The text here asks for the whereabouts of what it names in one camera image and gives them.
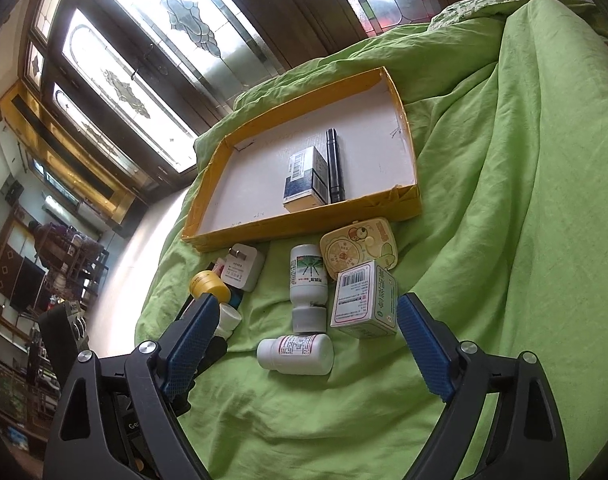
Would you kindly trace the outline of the small white pill bottle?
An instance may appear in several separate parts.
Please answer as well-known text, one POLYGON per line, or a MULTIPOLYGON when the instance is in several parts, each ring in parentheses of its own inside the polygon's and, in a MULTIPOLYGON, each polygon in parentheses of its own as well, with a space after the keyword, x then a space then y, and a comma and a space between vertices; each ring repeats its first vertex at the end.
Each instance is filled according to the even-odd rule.
POLYGON ((241 321, 242 315, 238 310, 232 308, 230 304, 219 304, 219 322, 214 336, 228 340, 241 321))

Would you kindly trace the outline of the yellow round jar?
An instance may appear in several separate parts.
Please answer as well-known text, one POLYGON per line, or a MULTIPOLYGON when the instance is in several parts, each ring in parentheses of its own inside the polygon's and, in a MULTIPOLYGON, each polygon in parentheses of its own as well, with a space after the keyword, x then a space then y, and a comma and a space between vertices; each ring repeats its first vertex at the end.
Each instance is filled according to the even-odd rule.
POLYGON ((203 294, 211 294, 219 304, 227 304, 231 299, 229 287, 211 270, 197 272, 191 278, 189 292, 195 299, 199 299, 203 294))

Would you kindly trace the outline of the white bottle red label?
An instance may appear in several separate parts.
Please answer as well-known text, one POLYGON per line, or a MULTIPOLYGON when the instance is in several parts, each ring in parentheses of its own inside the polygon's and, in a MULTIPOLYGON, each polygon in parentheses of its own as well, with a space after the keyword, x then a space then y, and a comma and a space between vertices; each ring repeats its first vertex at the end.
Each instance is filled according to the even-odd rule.
POLYGON ((264 370, 280 374, 325 376, 334 363, 333 343, 327 334, 264 339, 257 346, 256 359, 264 370))

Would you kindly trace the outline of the white power adapter plug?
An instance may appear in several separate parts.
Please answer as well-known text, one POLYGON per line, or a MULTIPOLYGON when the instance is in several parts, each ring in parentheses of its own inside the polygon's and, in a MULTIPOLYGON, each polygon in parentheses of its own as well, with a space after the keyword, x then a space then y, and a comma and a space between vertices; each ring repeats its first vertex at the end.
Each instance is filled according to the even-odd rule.
POLYGON ((220 278, 228 286, 251 292, 263 270, 265 256, 255 247, 234 244, 229 248, 220 278))

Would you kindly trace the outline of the green white medicine box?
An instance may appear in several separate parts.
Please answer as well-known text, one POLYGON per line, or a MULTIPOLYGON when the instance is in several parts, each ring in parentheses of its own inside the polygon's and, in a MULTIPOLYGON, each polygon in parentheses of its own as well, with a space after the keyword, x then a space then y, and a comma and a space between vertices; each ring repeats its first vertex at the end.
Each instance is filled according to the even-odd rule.
POLYGON ((336 279, 330 326, 358 338, 397 332, 397 283, 375 261, 342 271, 336 279))

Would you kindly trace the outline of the white bottle green label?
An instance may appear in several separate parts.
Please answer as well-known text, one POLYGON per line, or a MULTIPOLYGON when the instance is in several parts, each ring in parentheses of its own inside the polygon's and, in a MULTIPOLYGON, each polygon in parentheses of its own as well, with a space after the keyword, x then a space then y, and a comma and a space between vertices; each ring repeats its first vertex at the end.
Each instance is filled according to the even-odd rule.
POLYGON ((295 334, 325 333, 328 323, 328 277, 319 247, 297 245, 290 254, 290 302, 295 334))

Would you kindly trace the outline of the yellow cartoon tin case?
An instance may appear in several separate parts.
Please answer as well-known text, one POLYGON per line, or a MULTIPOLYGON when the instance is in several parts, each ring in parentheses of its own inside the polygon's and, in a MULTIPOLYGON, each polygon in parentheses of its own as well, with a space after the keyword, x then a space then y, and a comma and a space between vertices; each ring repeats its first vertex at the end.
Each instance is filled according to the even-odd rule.
POLYGON ((355 221, 328 232, 320 240, 320 251, 330 278, 359 264, 375 261, 386 270, 398 262, 396 240, 385 218, 355 221))

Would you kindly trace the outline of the yellow cardboard tray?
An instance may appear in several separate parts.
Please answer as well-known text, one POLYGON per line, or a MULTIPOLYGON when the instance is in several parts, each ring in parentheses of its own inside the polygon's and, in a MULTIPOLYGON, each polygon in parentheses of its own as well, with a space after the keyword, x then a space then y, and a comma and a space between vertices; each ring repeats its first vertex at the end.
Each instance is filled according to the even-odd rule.
POLYGON ((418 216, 410 127, 384 67, 280 104, 221 140, 181 237, 200 252, 418 216))

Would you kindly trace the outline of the blue white medicine box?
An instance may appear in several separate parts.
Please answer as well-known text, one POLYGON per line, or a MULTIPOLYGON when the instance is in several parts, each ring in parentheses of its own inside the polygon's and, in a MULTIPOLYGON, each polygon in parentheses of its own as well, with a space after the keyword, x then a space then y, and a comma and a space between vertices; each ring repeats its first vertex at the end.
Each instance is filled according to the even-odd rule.
POLYGON ((288 212, 328 205, 328 165, 314 146, 290 157, 282 203, 288 212))

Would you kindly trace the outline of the black pen in tray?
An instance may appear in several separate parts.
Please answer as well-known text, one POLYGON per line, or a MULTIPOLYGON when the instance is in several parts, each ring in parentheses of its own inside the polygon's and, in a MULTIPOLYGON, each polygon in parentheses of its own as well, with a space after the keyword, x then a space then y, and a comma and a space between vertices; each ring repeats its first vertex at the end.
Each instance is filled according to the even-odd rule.
POLYGON ((340 162, 339 142, 336 130, 331 128, 325 135, 327 137, 327 164, 329 172, 330 202, 335 204, 345 200, 343 174, 340 162))

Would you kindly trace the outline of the green bed sheet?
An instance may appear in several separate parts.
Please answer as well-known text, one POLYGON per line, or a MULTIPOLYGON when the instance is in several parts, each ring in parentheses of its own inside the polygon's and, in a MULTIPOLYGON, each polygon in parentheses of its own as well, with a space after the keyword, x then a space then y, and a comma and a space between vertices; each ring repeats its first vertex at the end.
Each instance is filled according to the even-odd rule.
MULTIPOLYGON (((394 274, 434 318, 484 351, 537 354, 578 478, 608 442, 608 28, 556 0, 429 32, 407 25, 247 91, 197 140, 385 67, 407 114, 422 211, 396 223, 394 274)), ((241 304, 227 354, 182 416, 215 479, 399 479, 441 414, 403 337, 333 333, 333 370, 273 374, 259 341, 291 324, 289 240, 241 304)))

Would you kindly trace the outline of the wooden glass door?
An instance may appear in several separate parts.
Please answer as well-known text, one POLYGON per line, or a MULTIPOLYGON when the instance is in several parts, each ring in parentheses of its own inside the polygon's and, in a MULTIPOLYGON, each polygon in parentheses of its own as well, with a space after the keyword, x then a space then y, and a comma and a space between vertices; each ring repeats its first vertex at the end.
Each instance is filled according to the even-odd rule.
POLYGON ((30 0, 17 107, 65 190, 119 218, 189 183, 245 91, 456 1, 30 0))

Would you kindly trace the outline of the green patterned pillow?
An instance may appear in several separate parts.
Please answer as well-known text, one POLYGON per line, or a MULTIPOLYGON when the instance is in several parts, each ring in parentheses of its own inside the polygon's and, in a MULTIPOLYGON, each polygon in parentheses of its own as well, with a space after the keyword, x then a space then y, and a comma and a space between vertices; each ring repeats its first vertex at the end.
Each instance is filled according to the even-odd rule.
MULTIPOLYGON (((461 0, 441 10, 431 18, 427 30, 433 32, 440 28, 455 25, 472 18, 508 16, 532 0, 461 0)), ((608 21, 595 3, 588 0, 556 0, 577 14, 592 27, 608 28, 608 21)))

